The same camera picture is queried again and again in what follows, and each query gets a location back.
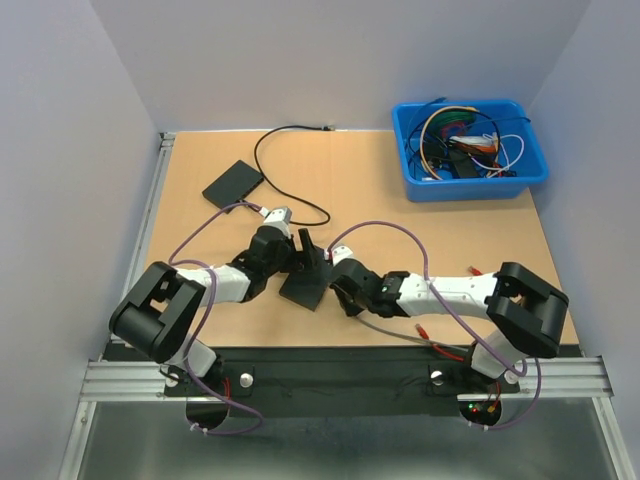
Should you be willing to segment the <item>black network switch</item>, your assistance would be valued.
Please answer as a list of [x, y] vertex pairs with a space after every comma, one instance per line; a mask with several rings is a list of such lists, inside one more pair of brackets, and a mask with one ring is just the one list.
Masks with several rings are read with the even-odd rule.
[[314, 267], [290, 273], [279, 289], [279, 295], [305, 309], [315, 312], [328, 288], [331, 267], [320, 261]]
[[237, 160], [202, 191], [202, 196], [222, 210], [242, 203], [263, 182], [264, 176], [258, 170], [243, 160]]

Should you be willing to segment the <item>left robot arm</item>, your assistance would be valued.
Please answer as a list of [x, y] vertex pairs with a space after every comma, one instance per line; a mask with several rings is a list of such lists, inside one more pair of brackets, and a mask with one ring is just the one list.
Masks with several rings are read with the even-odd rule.
[[219, 267], [176, 269], [152, 263], [121, 300], [109, 320], [109, 330], [158, 364], [188, 372], [199, 393], [215, 392], [223, 371], [216, 353], [189, 332], [201, 307], [245, 303], [261, 294], [276, 274], [287, 276], [280, 295], [315, 310], [326, 289], [329, 265], [307, 230], [299, 231], [302, 248], [293, 237], [273, 226], [261, 226], [249, 247]]

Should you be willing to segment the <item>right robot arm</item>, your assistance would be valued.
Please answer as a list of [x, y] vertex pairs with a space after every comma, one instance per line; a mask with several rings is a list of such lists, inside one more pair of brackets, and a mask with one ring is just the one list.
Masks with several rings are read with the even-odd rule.
[[558, 355], [569, 299], [516, 262], [469, 277], [423, 278], [407, 271], [383, 276], [354, 258], [333, 263], [329, 287], [349, 317], [449, 314], [475, 343], [460, 366], [463, 384], [482, 390], [527, 357]]

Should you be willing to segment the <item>blue plastic bin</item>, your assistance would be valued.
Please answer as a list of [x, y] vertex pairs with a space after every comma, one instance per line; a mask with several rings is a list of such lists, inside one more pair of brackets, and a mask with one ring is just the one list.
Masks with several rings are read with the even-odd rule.
[[412, 202], [510, 199], [549, 176], [531, 120], [511, 100], [402, 103], [392, 109]]

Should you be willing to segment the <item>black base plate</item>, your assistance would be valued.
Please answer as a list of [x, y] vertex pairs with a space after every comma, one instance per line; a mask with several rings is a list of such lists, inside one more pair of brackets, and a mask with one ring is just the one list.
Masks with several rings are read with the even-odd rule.
[[424, 346], [221, 348], [209, 388], [265, 418], [464, 414], [497, 423], [518, 385]]

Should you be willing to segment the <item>aluminium frame rail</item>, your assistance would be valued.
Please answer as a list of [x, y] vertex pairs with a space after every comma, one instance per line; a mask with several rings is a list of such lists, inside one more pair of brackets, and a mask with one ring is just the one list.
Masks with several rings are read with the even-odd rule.
[[[542, 399], [610, 398], [613, 389], [600, 358], [556, 358], [540, 362]], [[91, 362], [82, 387], [82, 402], [153, 402], [202, 400], [202, 395], [168, 387], [152, 362]]]

